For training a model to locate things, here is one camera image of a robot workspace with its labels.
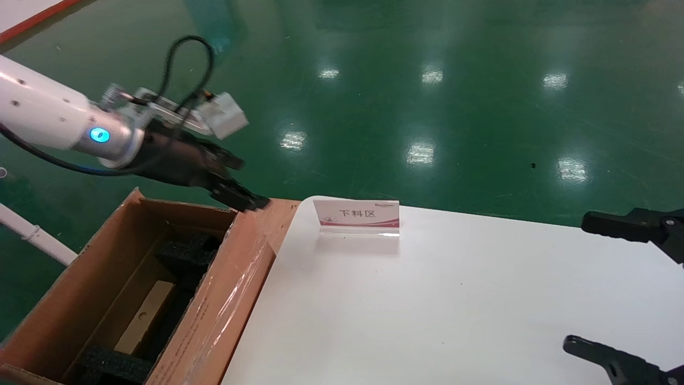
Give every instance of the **green epoxy floor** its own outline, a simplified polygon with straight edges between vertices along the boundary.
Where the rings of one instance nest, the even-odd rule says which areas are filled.
[[[184,34],[221,52],[209,88],[251,121],[222,144],[263,195],[569,226],[588,210],[684,206],[681,1],[100,0],[4,54],[99,100],[110,82],[156,88]],[[173,99],[204,66],[200,48],[184,52]],[[0,200],[76,250],[135,186],[215,204],[57,169],[6,140],[0,166]],[[7,229],[0,244],[4,336],[62,268]]]

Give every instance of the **white robotic arm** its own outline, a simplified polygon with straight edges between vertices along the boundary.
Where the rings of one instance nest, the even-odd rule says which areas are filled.
[[[172,46],[162,89],[179,43],[200,39],[185,37]],[[213,52],[209,59],[211,69]],[[0,56],[0,134],[28,152],[93,175],[132,173],[179,186],[203,187],[214,199],[236,210],[264,208],[269,200],[252,194],[226,170],[240,169],[241,159],[182,130],[221,139],[247,124],[229,94],[205,92],[203,96],[208,100],[197,108],[189,105],[188,110],[145,88],[132,96],[112,84],[103,100],[94,103],[80,92]],[[96,156],[110,170],[68,164],[32,144]]]

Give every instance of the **cardboard box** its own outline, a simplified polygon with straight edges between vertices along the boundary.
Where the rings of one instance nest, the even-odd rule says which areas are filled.
[[[222,244],[146,384],[217,384],[297,205],[236,214],[134,190],[0,351],[0,378],[75,384],[84,349],[113,349],[155,282],[174,281],[155,259],[159,244],[209,233]]]

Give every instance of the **blue indicator light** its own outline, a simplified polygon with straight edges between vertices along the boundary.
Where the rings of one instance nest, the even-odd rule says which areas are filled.
[[[95,127],[90,130],[90,138],[97,143],[104,143],[109,140],[109,131],[102,127]]]

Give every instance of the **printed sign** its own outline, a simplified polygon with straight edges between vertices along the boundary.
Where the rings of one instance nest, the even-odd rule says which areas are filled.
[[[321,226],[399,227],[399,201],[313,201]]]

